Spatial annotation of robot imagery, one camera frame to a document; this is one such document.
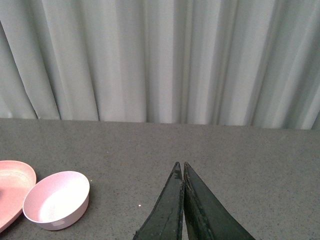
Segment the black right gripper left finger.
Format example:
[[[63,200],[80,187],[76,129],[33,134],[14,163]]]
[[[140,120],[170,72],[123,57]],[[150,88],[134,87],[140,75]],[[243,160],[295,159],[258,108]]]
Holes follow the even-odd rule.
[[[179,162],[172,171],[134,240],[180,240],[183,230],[185,182]]]

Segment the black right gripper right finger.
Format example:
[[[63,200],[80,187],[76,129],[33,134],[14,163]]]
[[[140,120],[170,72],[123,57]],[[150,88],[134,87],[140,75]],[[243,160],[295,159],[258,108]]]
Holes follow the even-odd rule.
[[[253,240],[211,192],[195,170],[184,163],[184,215],[190,240]]]

